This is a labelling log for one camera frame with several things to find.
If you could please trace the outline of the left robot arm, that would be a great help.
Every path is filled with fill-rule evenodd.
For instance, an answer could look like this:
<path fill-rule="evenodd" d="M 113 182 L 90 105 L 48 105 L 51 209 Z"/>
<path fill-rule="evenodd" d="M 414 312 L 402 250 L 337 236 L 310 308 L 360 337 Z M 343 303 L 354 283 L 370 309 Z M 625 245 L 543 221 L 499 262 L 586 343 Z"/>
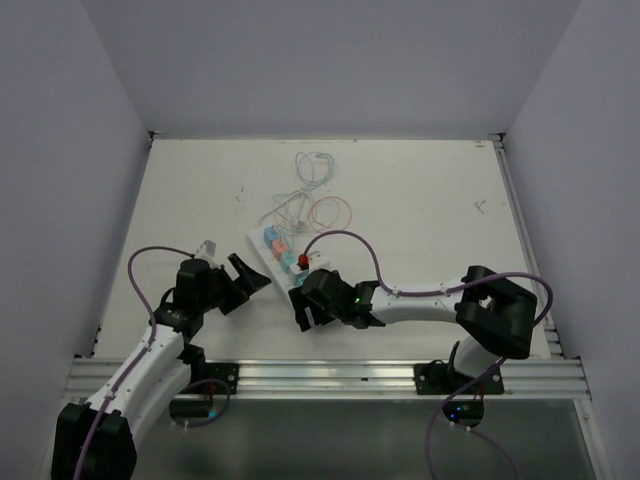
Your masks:
<path fill-rule="evenodd" d="M 227 315 L 270 285 L 236 254 L 231 277 L 208 254 L 189 254 L 174 286 L 157 308 L 131 354 L 93 395 L 60 412 L 50 467 L 53 479 L 129 479 L 138 447 L 175 397 L 196 393 L 211 400 L 234 392 L 226 375 L 210 374 L 202 348 L 192 340 L 205 315 Z"/>

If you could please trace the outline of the white power strip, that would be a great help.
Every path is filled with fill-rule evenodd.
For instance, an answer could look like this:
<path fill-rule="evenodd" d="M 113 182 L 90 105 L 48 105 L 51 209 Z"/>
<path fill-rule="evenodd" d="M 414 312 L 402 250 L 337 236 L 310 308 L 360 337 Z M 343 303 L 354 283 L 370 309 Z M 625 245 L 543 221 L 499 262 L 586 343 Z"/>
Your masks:
<path fill-rule="evenodd" d="M 262 262 L 265 265 L 265 267 L 266 267 L 266 269 L 267 269 L 267 271 L 268 271 L 273 283 L 276 285 L 278 290 L 281 292 L 283 298 L 285 300 L 289 300 L 288 292 L 291 289 L 294 289 L 294 288 L 297 288 L 297 287 L 293 287 L 291 285 L 291 282 L 290 282 L 290 279 L 289 279 L 289 271 L 288 272 L 284 272 L 282 270 L 281 266 L 280 266 L 280 260 L 277 260 L 273 256 L 273 254 L 271 252 L 271 245 L 267 245 L 264 242 L 264 240 L 263 240 L 263 230 L 266 227 L 269 227 L 269 226 L 258 227 L 258 228 L 255 228 L 254 230 L 250 231 L 247 234 L 247 239 L 248 239 L 250 245 L 253 247 L 253 249 L 256 252 L 256 254 L 262 260 Z M 291 251 L 297 257 L 299 257 L 299 255 L 289 247 L 288 243 L 284 239 L 284 237 L 281 234 L 281 232 L 279 230 L 278 230 L 278 232 L 280 234 L 280 239 L 282 239 L 287 244 L 288 251 Z"/>

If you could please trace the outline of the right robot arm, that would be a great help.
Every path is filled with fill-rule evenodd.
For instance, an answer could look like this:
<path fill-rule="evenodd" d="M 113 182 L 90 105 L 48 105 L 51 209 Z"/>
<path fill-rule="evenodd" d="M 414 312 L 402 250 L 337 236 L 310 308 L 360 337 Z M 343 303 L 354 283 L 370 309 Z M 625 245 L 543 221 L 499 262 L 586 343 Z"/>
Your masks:
<path fill-rule="evenodd" d="M 496 362 L 528 358 L 536 325 L 536 296 L 483 266 L 469 267 L 459 285 L 441 284 L 429 296 L 384 288 L 378 280 L 350 285 L 327 269 L 311 272 L 288 295 L 303 332 L 335 320 L 356 329 L 409 321 L 462 327 L 467 337 L 447 361 L 414 366 L 420 395 L 468 392 Z"/>

